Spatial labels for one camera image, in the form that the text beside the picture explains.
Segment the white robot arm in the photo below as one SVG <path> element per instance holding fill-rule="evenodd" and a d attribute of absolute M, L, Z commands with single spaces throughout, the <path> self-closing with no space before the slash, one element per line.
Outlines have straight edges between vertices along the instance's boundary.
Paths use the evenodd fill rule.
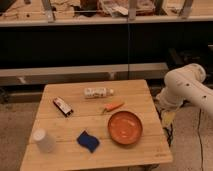
<path fill-rule="evenodd" d="M 206 71 L 197 63 L 170 70 L 164 76 L 165 87 L 157 95 L 160 106 L 172 110 L 188 100 L 213 118 L 213 89 L 203 84 L 205 79 Z"/>

